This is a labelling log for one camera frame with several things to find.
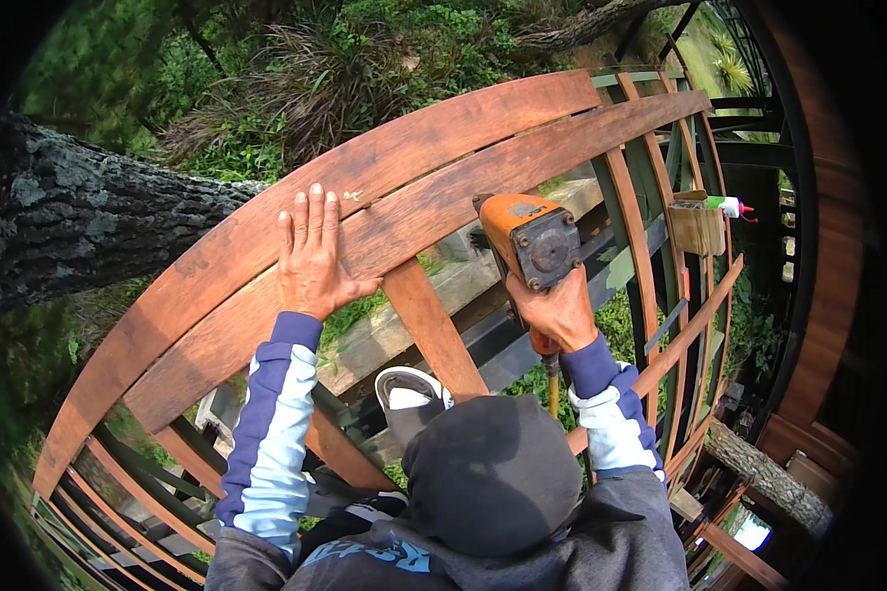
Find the hand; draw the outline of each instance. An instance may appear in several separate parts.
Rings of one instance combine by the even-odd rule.
[[[530,290],[510,271],[506,290],[522,318],[557,342],[562,353],[588,347],[598,337],[583,265],[568,271],[565,279],[545,291]]]
[[[279,297],[286,312],[325,322],[350,301],[374,295],[382,278],[355,281],[339,262],[339,200],[319,183],[296,195],[292,216],[279,215]]]

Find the man's left hand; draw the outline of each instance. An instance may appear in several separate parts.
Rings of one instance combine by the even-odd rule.
[[[279,215],[280,254],[277,266],[282,309],[308,314],[325,322],[350,301],[373,295],[382,278],[355,281],[339,262],[339,199],[322,195],[319,183],[307,198],[296,195],[292,216]]]

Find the black and white shoe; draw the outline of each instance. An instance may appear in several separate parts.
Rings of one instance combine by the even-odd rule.
[[[447,388],[413,367],[390,367],[380,372],[375,392],[402,451],[435,416],[453,407],[453,396]]]

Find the blue and white sleeve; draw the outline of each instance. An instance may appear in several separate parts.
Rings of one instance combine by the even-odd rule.
[[[257,347],[221,480],[226,496],[216,504],[221,524],[270,542],[291,563],[299,556],[299,518],[309,498],[302,467],[321,331],[311,316],[281,312],[270,340]]]
[[[638,368],[615,361],[601,333],[591,345],[562,354],[561,361],[571,375],[568,399],[578,411],[578,424],[588,431],[592,469],[602,478],[609,470],[648,466],[663,482],[656,434],[631,388]]]

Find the man's right hand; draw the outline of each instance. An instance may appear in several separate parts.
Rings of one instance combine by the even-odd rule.
[[[573,268],[553,288],[530,290],[511,271],[506,290],[527,323],[559,344],[562,353],[588,347],[598,337],[584,266]]]

